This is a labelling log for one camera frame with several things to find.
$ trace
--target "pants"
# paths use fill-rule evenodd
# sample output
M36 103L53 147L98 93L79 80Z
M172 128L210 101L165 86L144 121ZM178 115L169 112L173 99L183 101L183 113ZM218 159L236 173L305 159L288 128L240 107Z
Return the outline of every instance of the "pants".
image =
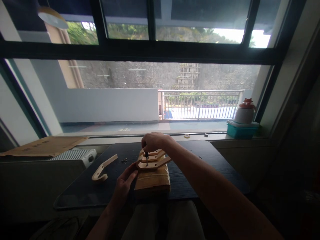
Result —
M122 240L155 239L158 231L158 208L157 204L137 205ZM192 201L169 203L167 215L167 240L205 239L196 206Z

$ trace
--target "sky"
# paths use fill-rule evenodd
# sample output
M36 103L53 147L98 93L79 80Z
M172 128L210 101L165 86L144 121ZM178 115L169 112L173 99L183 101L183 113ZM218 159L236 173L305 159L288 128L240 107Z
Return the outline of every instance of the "sky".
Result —
M219 34L220 36L225 36L229 40L234 40L238 43L241 43L244 30L215 28L213 32ZM271 35L264 35L263 30L253 30L252 36L253 41L255 42L254 47L266 48Z

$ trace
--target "teal plastic box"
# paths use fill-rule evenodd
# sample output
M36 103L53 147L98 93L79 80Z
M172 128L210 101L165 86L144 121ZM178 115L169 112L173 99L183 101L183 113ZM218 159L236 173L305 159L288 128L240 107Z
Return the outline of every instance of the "teal plastic box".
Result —
M227 134L234 139L252 139L253 135L259 128L259 123L240 124L233 120L227 121Z

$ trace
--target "glass pane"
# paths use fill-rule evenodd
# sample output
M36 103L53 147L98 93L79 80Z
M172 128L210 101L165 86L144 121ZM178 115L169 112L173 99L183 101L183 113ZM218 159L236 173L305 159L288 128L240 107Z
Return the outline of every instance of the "glass pane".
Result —
M280 3L281 0L260 0L257 18L253 27L249 47L273 47L274 43L270 45L269 42L273 33L275 19L278 14Z
M12 21L14 25L13 27L8 24L8 28L1 32L5 40L98 45L89 0L3 2L8 15L0 16L1 21ZM56 11L60 18L48 14L52 10Z
M155 3L160 41L240 44L250 0L172 0Z
M64 132L226 131L239 103L265 81L257 80L260 65L30 61ZM16 75L24 71L32 72Z
M102 5L109 38L149 39L145 0L105 0Z

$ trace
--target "hand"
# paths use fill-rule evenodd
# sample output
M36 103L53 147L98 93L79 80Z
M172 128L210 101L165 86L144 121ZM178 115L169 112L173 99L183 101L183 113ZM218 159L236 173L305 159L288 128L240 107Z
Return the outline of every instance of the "hand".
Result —
M137 174L138 170L134 162L118 177L112 199L108 204L109 209L114 213L118 213L126 203L131 183Z
M169 135L164 135L163 133L152 132L147 133L141 140L141 146L144 152L153 152L158 149L165 151L165 146L168 142L175 140Z

